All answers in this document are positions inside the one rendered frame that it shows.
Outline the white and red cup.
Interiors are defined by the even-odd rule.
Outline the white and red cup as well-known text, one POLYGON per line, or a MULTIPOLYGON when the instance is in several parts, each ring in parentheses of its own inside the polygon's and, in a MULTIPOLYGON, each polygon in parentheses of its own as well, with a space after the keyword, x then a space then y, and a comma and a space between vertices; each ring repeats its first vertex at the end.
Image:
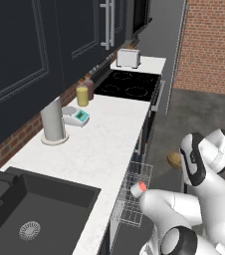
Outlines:
POLYGON ((142 181, 137 182, 130 188, 130 192, 135 198, 139 198, 145 191, 146 185, 142 181))

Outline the dark dishwasher door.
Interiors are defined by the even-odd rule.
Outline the dark dishwasher door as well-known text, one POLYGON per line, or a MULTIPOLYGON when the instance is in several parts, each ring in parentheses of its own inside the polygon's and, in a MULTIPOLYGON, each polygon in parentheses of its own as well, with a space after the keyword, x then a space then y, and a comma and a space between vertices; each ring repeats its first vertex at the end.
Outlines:
MULTIPOLYGON (((153 175, 149 188, 180 192, 181 172, 171 168, 161 175, 153 175)), ((152 228, 153 224, 146 216, 142 217, 140 227, 123 223, 118 229, 111 255, 139 255, 141 247, 151 236, 152 228)))

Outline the white kitchen scale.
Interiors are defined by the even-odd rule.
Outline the white kitchen scale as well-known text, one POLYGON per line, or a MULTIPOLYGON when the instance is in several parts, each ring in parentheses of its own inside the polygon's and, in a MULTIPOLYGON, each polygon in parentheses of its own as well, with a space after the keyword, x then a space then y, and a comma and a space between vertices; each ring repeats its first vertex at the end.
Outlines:
POLYGON ((66 125, 83 127, 90 119, 90 115, 75 107, 62 108, 63 119, 66 125))

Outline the yellow bottle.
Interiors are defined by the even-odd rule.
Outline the yellow bottle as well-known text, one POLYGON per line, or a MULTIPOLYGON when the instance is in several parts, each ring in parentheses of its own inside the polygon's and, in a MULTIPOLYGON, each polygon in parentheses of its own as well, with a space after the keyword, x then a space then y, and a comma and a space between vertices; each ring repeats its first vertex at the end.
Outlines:
POLYGON ((77 85, 77 102, 80 107, 86 107, 89 104, 89 90, 83 79, 79 79, 77 85))

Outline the black hob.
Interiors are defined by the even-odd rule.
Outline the black hob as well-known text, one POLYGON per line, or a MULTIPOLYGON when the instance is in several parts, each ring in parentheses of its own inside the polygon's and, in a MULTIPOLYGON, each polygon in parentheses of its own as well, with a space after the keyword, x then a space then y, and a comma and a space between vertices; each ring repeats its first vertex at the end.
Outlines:
POLYGON ((160 75, 112 71, 95 89, 96 95, 149 102, 157 97, 160 75))

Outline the brown bottle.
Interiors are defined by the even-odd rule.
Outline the brown bottle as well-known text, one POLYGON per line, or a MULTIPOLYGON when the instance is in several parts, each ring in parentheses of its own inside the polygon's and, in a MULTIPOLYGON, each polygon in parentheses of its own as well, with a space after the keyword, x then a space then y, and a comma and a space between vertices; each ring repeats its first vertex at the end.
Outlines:
POLYGON ((94 98, 94 82, 91 80, 90 74, 85 75, 85 85, 88 87, 89 100, 94 98))

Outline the grey paper towel roll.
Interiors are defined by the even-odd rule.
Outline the grey paper towel roll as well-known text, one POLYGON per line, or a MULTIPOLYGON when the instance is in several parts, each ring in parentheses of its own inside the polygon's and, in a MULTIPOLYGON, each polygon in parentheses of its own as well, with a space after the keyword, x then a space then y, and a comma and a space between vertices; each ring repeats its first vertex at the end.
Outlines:
POLYGON ((55 98, 41 110, 44 132, 41 141, 46 145, 58 145, 68 140, 69 134, 65 129, 61 99, 55 98))

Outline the white toaster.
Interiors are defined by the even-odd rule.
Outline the white toaster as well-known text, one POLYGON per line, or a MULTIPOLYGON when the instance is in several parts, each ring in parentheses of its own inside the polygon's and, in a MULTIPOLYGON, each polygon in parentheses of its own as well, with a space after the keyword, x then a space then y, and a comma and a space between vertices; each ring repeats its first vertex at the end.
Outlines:
POLYGON ((120 49, 117 52, 116 65, 137 69, 140 65, 140 50, 120 49))

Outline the brown knife block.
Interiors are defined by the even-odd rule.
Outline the brown knife block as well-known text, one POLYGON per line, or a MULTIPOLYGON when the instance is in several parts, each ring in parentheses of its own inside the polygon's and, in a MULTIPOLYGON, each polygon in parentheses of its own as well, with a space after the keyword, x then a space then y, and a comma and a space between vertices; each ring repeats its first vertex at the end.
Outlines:
POLYGON ((139 42, 139 38, 138 36, 136 36, 135 38, 133 38, 133 40, 131 41, 131 43, 129 44, 133 49, 136 49, 136 46, 139 42))

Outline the grey fridge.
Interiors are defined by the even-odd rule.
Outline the grey fridge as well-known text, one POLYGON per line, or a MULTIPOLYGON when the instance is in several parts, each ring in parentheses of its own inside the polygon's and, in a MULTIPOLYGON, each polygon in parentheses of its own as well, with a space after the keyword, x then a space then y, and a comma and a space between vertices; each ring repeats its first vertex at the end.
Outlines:
POLYGON ((158 114, 166 116, 171 99, 187 0, 151 0, 152 21, 139 34, 137 47, 147 57, 165 58, 161 79, 165 81, 158 114))

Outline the dark tall cupboard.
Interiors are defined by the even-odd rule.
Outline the dark tall cupboard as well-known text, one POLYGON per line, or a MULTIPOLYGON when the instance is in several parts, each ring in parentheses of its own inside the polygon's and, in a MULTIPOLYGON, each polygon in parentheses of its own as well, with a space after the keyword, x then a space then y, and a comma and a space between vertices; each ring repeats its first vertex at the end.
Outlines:
MULTIPOLYGON (((103 51, 105 59, 109 59, 115 50, 117 50, 125 41, 125 19, 126 19, 126 0, 114 0, 114 47, 106 50, 101 46, 101 42, 105 40, 105 9, 100 7, 100 4, 105 0, 99 0, 99 46, 103 51)), ((111 6, 110 6, 110 38, 111 38, 111 6)))

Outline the dark sink basin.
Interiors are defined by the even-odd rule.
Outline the dark sink basin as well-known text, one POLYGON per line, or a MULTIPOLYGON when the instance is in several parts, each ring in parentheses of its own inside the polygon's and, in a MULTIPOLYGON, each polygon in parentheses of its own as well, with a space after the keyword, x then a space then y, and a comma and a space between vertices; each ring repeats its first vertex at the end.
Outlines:
POLYGON ((100 190, 20 170, 0 197, 0 255, 73 255, 100 190))

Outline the black microwave oven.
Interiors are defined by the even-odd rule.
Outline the black microwave oven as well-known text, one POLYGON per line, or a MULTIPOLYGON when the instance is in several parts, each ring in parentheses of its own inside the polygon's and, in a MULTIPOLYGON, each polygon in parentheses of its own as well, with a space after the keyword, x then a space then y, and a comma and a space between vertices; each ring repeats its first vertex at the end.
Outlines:
POLYGON ((132 33, 137 33, 148 24, 150 2, 151 0, 133 0, 132 33))

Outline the dark grey tap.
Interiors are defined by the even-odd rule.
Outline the dark grey tap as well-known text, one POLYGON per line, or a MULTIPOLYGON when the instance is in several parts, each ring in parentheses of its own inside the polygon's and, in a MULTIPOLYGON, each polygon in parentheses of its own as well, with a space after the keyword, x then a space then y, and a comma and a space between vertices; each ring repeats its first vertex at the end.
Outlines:
POLYGON ((8 184, 13 185, 18 181, 18 176, 0 171, 0 181, 7 182, 8 184))

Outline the dark wall cupboard door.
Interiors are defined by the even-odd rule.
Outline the dark wall cupboard door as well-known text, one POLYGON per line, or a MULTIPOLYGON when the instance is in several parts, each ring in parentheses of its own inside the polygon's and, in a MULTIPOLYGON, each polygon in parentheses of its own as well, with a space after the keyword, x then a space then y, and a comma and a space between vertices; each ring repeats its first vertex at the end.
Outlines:
POLYGON ((55 0, 0 0, 0 144, 64 91, 55 0))
POLYGON ((56 0, 65 88, 99 61, 99 1, 56 0))

